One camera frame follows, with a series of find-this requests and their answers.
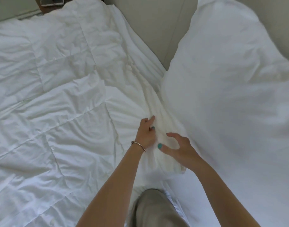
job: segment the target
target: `forearm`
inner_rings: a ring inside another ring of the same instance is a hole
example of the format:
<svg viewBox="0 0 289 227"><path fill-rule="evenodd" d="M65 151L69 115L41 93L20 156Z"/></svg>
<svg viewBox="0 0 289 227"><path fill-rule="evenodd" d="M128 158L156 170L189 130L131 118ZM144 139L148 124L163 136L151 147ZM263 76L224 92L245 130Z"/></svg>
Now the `forearm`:
<svg viewBox="0 0 289 227"><path fill-rule="evenodd" d="M127 150L120 164L86 209L78 227L124 226L142 152L137 144Z"/></svg>
<svg viewBox="0 0 289 227"><path fill-rule="evenodd" d="M260 226L210 165L200 160L193 164L191 170L200 180L222 227Z"/></svg>

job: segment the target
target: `person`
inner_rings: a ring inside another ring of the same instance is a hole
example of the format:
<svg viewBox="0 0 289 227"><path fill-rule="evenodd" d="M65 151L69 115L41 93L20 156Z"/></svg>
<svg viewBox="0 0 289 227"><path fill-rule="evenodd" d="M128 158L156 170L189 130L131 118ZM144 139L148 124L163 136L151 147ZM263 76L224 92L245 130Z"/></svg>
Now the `person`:
<svg viewBox="0 0 289 227"><path fill-rule="evenodd" d="M151 127L154 120L155 116L141 120L135 138L137 143L133 143L127 150L120 164L83 213L77 227L124 226L143 148L150 147L156 141L155 128ZM175 138L180 148L170 149L161 143L158 148L197 175L222 227L260 226L216 171L197 154L187 137L177 133L167 133L167 136ZM165 195L154 189L140 196L132 218L134 220L131 225L137 227L188 226Z"/></svg>

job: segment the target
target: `brown nightstand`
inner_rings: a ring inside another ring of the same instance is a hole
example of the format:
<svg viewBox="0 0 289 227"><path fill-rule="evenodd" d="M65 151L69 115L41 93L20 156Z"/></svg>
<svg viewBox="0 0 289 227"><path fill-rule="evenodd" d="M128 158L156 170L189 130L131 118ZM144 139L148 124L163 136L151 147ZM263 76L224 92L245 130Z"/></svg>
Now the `brown nightstand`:
<svg viewBox="0 0 289 227"><path fill-rule="evenodd" d="M64 3L66 4L66 3L68 3L69 1L72 1L72 0L64 0ZM56 10L56 9L61 9L61 8L63 7L63 5L62 5L62 6L42 7L42 6L40 5L40 0L36 0L36 3L38 4L38 6L39 6L39 8L40 8L40 10L42 11L43 14L49 13L49 12L51 12L51 11L53 11L53 10Z"/></svg>

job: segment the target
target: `bracelet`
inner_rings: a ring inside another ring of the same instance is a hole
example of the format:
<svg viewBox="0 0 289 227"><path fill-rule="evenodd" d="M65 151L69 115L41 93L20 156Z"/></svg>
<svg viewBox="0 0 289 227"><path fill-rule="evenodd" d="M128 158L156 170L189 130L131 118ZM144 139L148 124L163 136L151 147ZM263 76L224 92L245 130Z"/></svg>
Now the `bracelet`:
<svg viewBox="0 0 289 227"><path fill-rule="evenodd" d="M143 153L145 153L145 152L146 152L146 151L145 151L145 149L143 148L143 146L142 146L140 143L138 143L138 142L135 142L135 141L131 141L131 145L132 145L133 143L136 143L136 144L138 144L139 146L141 146L141 148L143 149Z"/></svg>

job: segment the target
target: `pants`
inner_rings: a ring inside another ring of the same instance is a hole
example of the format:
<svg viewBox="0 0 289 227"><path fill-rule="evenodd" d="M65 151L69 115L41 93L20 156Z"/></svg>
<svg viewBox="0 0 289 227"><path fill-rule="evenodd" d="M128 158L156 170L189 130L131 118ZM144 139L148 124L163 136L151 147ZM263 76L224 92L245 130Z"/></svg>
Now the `pants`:
<svg viewBox="0 0 289 227"><path fill-rule="evenodd" d="M130 227L189 227L159 190L144 191L131 216Z"/></svg>

